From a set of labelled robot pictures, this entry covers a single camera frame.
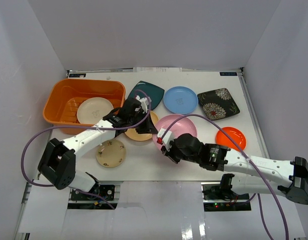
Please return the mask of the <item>yellow round plate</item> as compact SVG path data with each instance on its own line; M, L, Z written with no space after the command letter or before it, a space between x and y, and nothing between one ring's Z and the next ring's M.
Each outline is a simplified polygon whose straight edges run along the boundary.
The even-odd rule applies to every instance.
M151 120L153 122L153 124L155 125L158 121L159 121L159 117L157 116L157 114L153 111L150 112L150 117L151 117ZM128 129L126 132L125 132L125 135L127 137L129 137L130 139L134 140L134 141L138 141L138 142L143 142L143 141L147 141L149 139L152 138L152 134L150 133L146 133L146 134L138 134L136 132L135 129L131 128L131 129Z

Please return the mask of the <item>pink round plate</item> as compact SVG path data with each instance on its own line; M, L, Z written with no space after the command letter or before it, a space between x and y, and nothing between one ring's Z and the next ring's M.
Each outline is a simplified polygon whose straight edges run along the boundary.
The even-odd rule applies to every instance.
M159 131L161 128L167 129L176 119L181 117L179 114L170 114L161 118L157 123L155 123L156 129ZM183 118L176 122L170 131L177 138L182 134L189 133L194 137L197 137L197 129L194 123L189 118Z

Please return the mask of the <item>teal square plate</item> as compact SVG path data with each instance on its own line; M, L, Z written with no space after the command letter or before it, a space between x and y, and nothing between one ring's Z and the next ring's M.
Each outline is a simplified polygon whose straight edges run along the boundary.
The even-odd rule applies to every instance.
M143 93L150 98L151 110L153 111L162 101L165 90L157 85L141 80L133 87L127 98L135 98L136 96L144 98L145 95Z

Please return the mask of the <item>cream white round plate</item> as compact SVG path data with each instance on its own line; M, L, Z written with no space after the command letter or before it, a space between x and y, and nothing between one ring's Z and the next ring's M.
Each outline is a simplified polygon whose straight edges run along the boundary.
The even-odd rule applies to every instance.
M89 98L78 107L77 119L81 124L95 125L113 109L111 102L105 98Z

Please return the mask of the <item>light blue round plate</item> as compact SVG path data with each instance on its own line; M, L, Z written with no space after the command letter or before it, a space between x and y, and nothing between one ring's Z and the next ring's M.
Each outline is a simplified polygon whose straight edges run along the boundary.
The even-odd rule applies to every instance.
M188 87L175 86L166 91L163 102L170 112L186 115L195 111L198 105L198 97Z

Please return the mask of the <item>black floral square plate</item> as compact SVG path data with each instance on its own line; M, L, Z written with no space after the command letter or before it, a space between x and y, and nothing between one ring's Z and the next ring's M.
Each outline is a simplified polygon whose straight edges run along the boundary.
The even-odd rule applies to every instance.
M199 93L198 104L206 117L212 121L229 118L240 113L240 109L227 88Z

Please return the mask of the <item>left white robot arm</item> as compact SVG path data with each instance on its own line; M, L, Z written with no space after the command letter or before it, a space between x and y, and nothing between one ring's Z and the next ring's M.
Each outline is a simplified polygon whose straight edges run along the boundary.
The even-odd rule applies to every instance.
M122 107L111 110L94 126L64 140L51 139L44 150L38 171L58 190L67 187L82 191L90 200L99 195L96 178L76 169L77 161L88 151L110 141L128 129L139 134L157 134L151 116L149 97L128 98Z

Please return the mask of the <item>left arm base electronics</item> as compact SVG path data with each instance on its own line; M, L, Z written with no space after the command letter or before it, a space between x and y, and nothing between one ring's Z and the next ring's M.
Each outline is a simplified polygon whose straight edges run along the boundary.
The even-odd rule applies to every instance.
M98 195L108 201L115 209L117 201L115 200L115 185L101 184L93 190L92 194ZM80 193L77 190L72 190L68 202L70 210L113 210L103 199Z

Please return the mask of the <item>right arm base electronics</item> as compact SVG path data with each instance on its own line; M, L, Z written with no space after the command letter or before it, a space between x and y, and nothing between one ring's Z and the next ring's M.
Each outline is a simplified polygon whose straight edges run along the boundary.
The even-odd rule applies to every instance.
M205 212L251 211L253 196L234 193L224 180L201 182L201 191Z

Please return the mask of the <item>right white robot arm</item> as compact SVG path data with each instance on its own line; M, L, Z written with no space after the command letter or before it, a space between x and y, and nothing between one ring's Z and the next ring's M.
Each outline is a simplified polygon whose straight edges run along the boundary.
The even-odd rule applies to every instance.
M244 156L226 146L202 143L189 133L175 137L170 131L159 133L157 143L163 155L176 164L183 160L208 171L223 172L218 189L227 200L247 193L274 193L308 205L308 162L302 157L272 160Z

